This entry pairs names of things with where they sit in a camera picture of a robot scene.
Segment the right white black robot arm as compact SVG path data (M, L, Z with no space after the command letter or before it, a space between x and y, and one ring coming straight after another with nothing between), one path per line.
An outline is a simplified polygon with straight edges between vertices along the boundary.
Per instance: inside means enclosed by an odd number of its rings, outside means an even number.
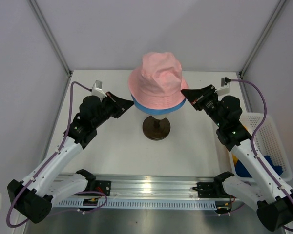
M238 198L256 212L269 231L283 227L293 232L293 188L266 161L240 122L240 100L230 95L219 100L213 85L181 92L197 111L205 111L213 120L218 127L216 134L220 143L242 162L258 186L256 189L225 172L214 178L215 195L229 194Z

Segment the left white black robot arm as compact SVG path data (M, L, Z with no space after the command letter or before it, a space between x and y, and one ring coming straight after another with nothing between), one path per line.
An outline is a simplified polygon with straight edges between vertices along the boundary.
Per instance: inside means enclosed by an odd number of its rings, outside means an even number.
M134 102L107 92L103 98L86 96L75 117L70 117L63 140L53 154L23 180L13 179L7 186L11 209L37 224L51 209L72 195L106 196L96 190L96 177L85 169L58 185L53 182L63 168L97 135L97 129L109 118L119 118Z

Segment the cream mannequin head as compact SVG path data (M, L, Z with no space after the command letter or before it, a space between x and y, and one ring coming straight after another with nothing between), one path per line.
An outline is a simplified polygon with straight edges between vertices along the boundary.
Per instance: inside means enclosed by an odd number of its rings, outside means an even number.
M148 116L142 124L144 135L153 141L165 139L171 130L170 121L167 116L168 114Z

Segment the blue bucket hat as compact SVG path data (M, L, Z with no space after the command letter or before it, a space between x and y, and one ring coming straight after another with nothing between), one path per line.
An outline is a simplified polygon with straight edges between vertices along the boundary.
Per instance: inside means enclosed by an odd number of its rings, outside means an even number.
M177 111L180 108L182 108L183 105L186 102L186 99L183 99L182 102L180 102L178 105L176 105L174 107L171 107L171 108L168 108L168 109L159 109L159 110L157 110L157 109L149 109L147 107L144 107L144 106L142 106L141 104L139 104L137 102L137 100L134 98L133 95L131 95L131 97L132 97L132 100L134 102L135 107L138 110L142 111L143 113L146 113L146 114L149 114L149 115L156 115L156 116L158 116L158 115L165 115L165 114L169 114L169 113L172 113L174 111Z

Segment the pink bucket hat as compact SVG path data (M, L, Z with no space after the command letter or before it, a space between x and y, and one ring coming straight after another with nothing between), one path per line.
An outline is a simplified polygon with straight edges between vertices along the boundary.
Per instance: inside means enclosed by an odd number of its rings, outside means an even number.
M150 52L142 56L141 65L129 75L128 88L143 107L166 110L185 100L181 90L189 86L182 76L181 63L173 53Z

